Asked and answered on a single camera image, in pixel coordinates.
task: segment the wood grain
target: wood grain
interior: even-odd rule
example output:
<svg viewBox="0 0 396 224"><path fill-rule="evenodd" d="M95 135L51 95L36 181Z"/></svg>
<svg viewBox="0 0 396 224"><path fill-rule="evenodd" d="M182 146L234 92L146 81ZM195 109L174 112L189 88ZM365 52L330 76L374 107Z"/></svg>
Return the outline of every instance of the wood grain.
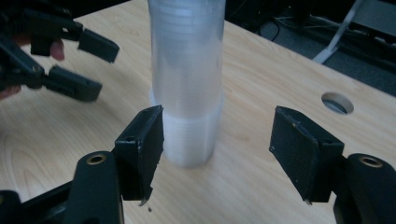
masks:
<svg viewBox="0 0 396 224"><path fill-rule="evenodd" d="M97 102L26 89L0 102L0 189L15 189L23 201L69 181L82 156L111 150L149 106L147 2L78 20L120 45L118 59L108 64L65 43L66 61L58 64L102 82ZM277 105L305 113L334 134L346 144L345 156L371 154L395 167L395 98L230 23L223 44L226 99L213 157L195 169L162 157L148 202L152 212L124 202L126 223L334 223L332 203L305 204L268 151ZM47 69L56 63L36 59ZM348 98L353 113L326 108L321 96L329 91Z"/></svg>

